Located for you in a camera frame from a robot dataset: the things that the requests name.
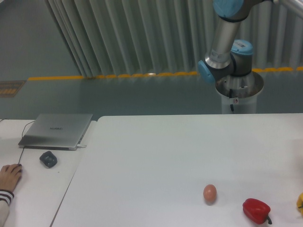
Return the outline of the person's hand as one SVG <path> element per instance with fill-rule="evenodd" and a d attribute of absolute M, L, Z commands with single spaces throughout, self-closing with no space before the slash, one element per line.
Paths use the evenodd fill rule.
<path fill-rule="evenodd" d="M 16 172 L 19 164 L 5 165 L 0 170 L 0 189 L 14 192 L 19 180 Z"/>

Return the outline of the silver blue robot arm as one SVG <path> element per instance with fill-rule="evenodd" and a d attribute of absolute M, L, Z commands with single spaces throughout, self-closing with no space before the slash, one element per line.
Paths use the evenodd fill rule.
<path fill-rule="evenodd" d="M 280 4 L 284 8 L 289 9 L 297 16 L 303 19 L 303 1 L 302 0 L 214 0 L 213 7 L 219 16 L 219 23 L 214 35 L 212 47 L 206 53 L 205 59 L 198 62 L 198 71 L 206 82 L 214 83 L 231 75 L 232 77 L 244 77 L 249 75 L 252 71 L 252 56 L 253 50 L 250 43 L 245 42 L 244 47 L 234 47 L 236 34 L 239 30 L 240 24 L 244 21 L 250 13 L 250 10 L 258 4 L 270 1 L 274 4 Z M 288 31 L 284 26 L 278 26 L 276 49 L 274 51 L 274 64 L 282 63 L 283 50 L 278 49 L 278 41 L 282 40 L 282 32 Z M 292 45 L 287 44 L 293 50 L 296 42 Z M 298 53 L 292 54 L 289 52 L 290 65 L 297 66 L 301 56 L 301 49 L 299 47 Z"/>

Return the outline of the striped sleeve forearm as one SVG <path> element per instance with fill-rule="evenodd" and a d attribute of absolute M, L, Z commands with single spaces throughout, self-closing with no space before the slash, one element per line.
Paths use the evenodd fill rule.
<path fill-rule="evenodd" d="M 0 226 L 3 227 L 9 215 L 9 206 L 14 199 L 14 193 L 1 190 L 0 191 Z"/>

